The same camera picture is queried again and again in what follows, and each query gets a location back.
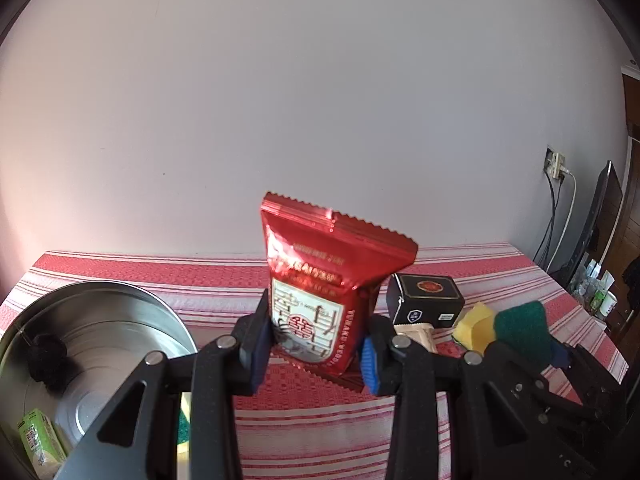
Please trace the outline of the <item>green scouring sponge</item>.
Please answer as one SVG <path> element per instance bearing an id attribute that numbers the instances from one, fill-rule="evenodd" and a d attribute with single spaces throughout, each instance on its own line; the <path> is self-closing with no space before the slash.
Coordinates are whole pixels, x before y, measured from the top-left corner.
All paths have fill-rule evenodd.
<path id="1" fill-rule="evenodd" d="M 546 310 L 539 301 L 500 311 L 495 316 L 496 339 L 504 342 L 541 372 L 551 363 L 552 337 Z"/>

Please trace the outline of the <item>black knotted cloth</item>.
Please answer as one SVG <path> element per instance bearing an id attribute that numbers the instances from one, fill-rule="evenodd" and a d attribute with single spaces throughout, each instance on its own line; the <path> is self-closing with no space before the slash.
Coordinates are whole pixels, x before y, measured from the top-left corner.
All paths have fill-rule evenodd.
<path id="1" fill-rule="evenodd" d="M 35 336 L 28 345 L 27 366 L 34 382 L 41 382 L 54 393 L 62 391 L 70 370 L 66 345 L 55 335 Z"/>

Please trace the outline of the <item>beige snack packet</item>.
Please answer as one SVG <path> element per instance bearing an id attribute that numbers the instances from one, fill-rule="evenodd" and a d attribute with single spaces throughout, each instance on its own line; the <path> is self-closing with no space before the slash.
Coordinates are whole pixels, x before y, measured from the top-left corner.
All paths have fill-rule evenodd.
<path id="1" fill-rule="evenodd" d="M 396 324 L 395 330 L 398 335 L 409 337 L 427 351 L 431 353 L 437 352 L 436 344 L 434 343 L 434 327 L 430 323 Z"/>

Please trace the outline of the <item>black gift box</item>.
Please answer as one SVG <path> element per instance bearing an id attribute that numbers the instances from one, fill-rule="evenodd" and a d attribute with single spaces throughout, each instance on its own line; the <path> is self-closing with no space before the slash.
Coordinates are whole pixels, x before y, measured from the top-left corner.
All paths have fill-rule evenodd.
<path id="1" fill-rule="evenodd" d="M 386 292 L 388 316 L 394 325 L 454 325 L 465 299 L 450 276 L 394 273 Z"/>

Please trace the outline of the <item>red snack packet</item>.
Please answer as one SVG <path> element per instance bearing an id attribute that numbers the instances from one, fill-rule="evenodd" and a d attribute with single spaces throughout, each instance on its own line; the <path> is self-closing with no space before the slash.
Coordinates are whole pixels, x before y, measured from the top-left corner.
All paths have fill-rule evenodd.
<path id="1" fill-rule="evenodd" d="M 276 193 L 260 204 L 277 352 L 327 382 L 359 392 L 358 353 L 382 284 L 411 266 L 410 237 Z"/>

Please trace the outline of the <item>green yellow sponge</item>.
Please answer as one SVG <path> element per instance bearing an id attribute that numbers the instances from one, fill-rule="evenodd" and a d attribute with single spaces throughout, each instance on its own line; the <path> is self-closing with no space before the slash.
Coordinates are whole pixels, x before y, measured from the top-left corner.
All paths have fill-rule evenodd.
<path id="1" fill-rule="evenodd" d="M 185 460 L 189 455 L 191 395 L 183 393 L 180 398 L 180 414 L 178 420 L 177 454 L 180 460 Z"/>

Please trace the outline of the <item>bottles on shelf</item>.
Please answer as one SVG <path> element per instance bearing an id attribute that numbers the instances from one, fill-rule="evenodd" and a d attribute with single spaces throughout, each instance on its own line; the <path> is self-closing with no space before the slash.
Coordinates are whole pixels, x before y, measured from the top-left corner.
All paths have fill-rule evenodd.
<path id="1" fill-rule="evenodd" d="M 604 321 L 617 304 L 612 291 L 614 283 L 613 274 L 602 270 L 602 264 L 591 259 L 578 276 L 574 297 L 588 313 Z"/>

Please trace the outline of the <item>round metal tin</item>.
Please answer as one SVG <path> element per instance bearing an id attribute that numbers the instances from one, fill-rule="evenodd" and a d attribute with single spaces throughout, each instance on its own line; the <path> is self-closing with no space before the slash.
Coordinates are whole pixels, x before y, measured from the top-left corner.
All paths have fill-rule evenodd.
<path id="1" fill-rule="evenodd" d="M 72 365 L 63 389 L 50 392 L 29 375 L 27 358 L 40 335 L 65 344 Z M 1 338 L 1 475 L 35 478 L 17 426 L 34 408 L 46 414 L 67 451 L 84 436 L 105 403 L 151 351 L 178 358 L 195 342 L 178 315 L 157 296 L 119 282 L 63 286 L 35 300 Z"/>

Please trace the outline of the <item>black monitor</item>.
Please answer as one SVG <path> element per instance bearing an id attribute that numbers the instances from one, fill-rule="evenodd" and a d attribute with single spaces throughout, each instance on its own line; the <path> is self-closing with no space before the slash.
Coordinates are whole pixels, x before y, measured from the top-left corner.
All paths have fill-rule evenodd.
<path id="1" fill-rule="evenodd" d="M 599 174 L 587 219 L 578 238 L 568 284 L 576 286 L 582 275 L 603 262 L 622 206 L 623 192 L 613 163 L 608 160 Z"/>

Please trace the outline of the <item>wall power socket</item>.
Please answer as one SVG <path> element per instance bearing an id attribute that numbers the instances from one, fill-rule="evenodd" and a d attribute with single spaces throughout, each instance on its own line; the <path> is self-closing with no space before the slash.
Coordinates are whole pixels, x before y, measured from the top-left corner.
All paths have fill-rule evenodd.
<path id="1" fill-rule="evenodd" d="M 552 148 L 547 148 L 544 155 L 544 173 L 551 180 L 562 180 L 567 173 L 564 155 Z"/>

